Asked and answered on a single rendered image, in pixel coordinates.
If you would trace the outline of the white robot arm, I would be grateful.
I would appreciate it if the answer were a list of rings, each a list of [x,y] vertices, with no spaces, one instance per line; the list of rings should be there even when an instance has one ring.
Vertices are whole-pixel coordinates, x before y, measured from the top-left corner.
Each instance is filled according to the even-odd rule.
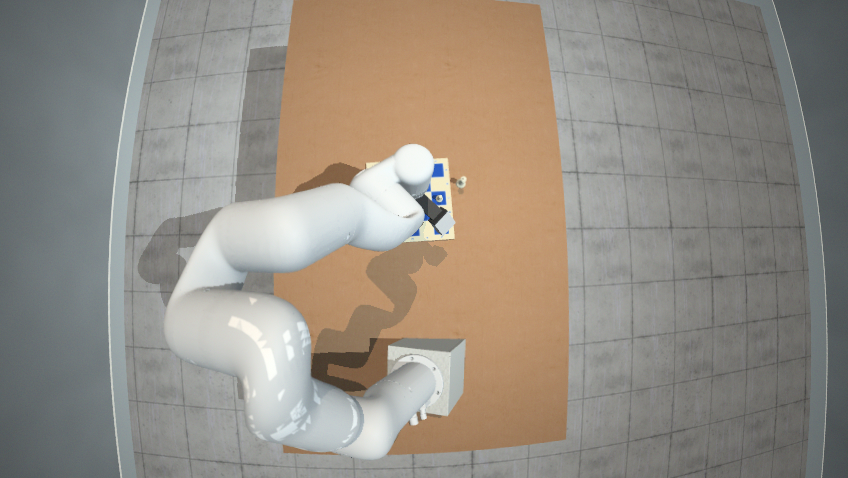
[[[207,225],[167,304],[164,337],[181,360],[240,379],[252,435],[376,460],[408,421],[418,424],[418,410],[427,419],[444,387],[431,359],[407,355],[363,397],[348,395],[311,376],[310,332],[294,305],[241,290],[248,272],[296,272],[346,244],[394,249],[425,214],[444,236],[456,222],[425,195],[433,171],[430,151],[407,144],[350,185],[231,203]]]

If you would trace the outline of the blue and cream chessboard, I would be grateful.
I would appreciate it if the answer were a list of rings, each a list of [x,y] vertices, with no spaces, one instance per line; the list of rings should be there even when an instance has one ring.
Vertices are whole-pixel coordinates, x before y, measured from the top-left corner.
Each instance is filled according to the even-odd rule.
[[[429,188],[425,195],[430,198],[439,208],[443,207],[448,210],[448,212],[453,218],[448,158],[434,159],[434,172],[429,184]],[[436,201],[436,197],[438,195],[442,195],[442,202]],[[442,236],[433,228],[433,226],[428,220],[429,217],[425,214],[424,221],[420,228],[404,242],[455,239],[454,225],[444,236]]]

